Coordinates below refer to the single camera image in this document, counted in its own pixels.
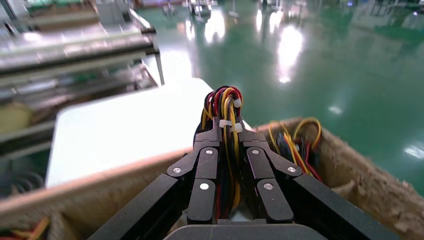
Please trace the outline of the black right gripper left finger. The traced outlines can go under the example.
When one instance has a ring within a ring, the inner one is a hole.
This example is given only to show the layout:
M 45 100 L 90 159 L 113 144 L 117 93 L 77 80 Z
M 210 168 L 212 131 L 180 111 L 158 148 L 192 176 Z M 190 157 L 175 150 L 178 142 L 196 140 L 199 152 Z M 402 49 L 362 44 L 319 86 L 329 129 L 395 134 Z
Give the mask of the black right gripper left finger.
M 198 133 L 193 151 L 112 216 L 91 240 L 164 240 L 184 210 L 189 225 L 216 223 L 219 131 Z

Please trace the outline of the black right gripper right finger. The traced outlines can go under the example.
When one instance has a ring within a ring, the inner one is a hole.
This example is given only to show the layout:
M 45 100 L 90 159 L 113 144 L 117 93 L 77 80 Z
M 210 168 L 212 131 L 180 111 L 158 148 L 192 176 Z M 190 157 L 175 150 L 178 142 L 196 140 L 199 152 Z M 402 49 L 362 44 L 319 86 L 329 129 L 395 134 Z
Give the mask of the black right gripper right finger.
M 396 240 L 398 235 L 271 150 L 263 134 L 240 134 L 241 179 L 259 222 L 256 239 Z

